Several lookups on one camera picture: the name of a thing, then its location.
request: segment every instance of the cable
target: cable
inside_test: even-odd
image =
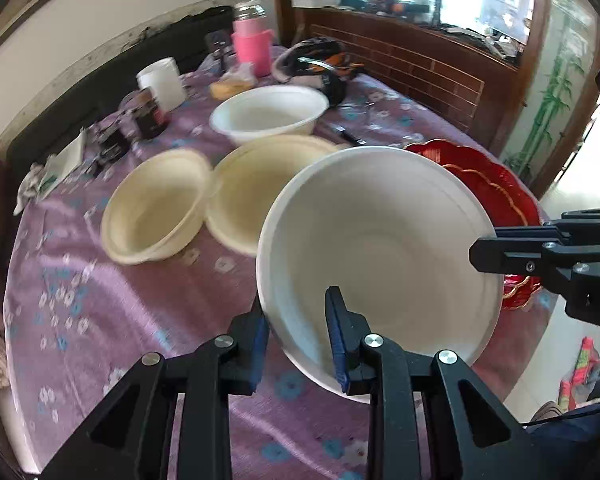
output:
[[[590,412],[563,413],[562,415],[552,416],[551,418],[546,418],[545,420],[534,420],[533,422],[526,422],[525,424],[520,424],[520,426],[538,426],[539,424],[544,424],[546,422],[558,422],[560,420],[570,420],[570,418],[580,418],[581,416],[595,415],[596,413],[600,413],[600,407],[597,408],[596,410],[591,410]]]

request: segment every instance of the plastic bag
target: plastic bag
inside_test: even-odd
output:
[[[234,95],[250,90],[258,83],[253,75],[252,63],[240,63],[229,69],[222,77],[211,83],[211,95],[220,101],[225,101]]]

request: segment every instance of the brown wooden cabinet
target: brown wooden cabinet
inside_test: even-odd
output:
[[[489,147],[509,105],[515,67],[394,18],[337,9],[299,12],[306,35],[337,38],[371,76]]]

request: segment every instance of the person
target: person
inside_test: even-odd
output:
[[[547,421],[527,428],[534,443],[561,478],[600,480],[600,404],[565,414],[577,418],[552,420],[559,414],[556,408],[555,403],[548,403],[534,416]]]

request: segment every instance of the metal screw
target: metal screw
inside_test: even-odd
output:
[[[232,344],[234,344],[234,338],[230,335],[219,335],[214,340],[214,345],[218,348],[229,348]]]
[[[384,343],[384,339],[382,339],[381,335],[369,334],[365,337],[365,345],[371,346],[371,348],[378,348],[382,346],[382,343]]]
[[[144,366],[157,365],[160,362],[160,354],[158,352],[149,352],[142,356],[142,364]]]
[[[438,354],[438,359],[440,359],[440,362],[444,363],[445,365],[452,365],[458,361],[458,356],[452,350],[443,350]]]

